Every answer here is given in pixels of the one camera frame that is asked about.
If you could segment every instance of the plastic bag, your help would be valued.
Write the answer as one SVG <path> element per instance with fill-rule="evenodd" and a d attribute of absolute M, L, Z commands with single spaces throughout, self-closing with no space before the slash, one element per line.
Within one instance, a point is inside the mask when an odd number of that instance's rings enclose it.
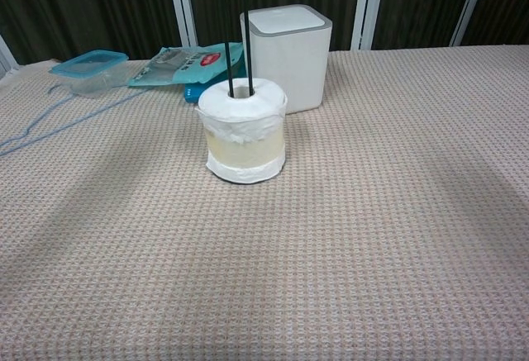
<path fill-rule="evenodd" d="M 242 55 L 242 43 L 230 43 L 231 65 Z M 224 45 L 170 47 L 160 52 L 131 80 L 129 86 L 206 83 L 226 70 Z"/>

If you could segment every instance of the beige textured tablecloth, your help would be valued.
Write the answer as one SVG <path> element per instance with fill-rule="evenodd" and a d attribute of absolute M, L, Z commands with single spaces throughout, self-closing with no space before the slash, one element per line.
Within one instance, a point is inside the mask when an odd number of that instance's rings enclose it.
<path fill-rule="evenodd" d="M 55 83 L 0 85 L 0 141 Z M 0 157 L 0 359 L 529 357 L 529 46 L 331 53 L 286 136 L 223 182 L 163 88 Z"/>

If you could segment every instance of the toilet paper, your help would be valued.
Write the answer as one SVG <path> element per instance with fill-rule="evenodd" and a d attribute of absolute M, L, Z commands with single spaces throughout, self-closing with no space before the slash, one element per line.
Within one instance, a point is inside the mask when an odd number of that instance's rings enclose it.
<path fill-rule="evenodd" d="M 276 83 L 254 78 L 233 79 L 235 97 L 227 81 L 208 88 L 198 100 L 206 133 L 207 167 L 234 183 L 255 183 L 277 175 L 284 165 L 283 122 L 287 97 Z"/>

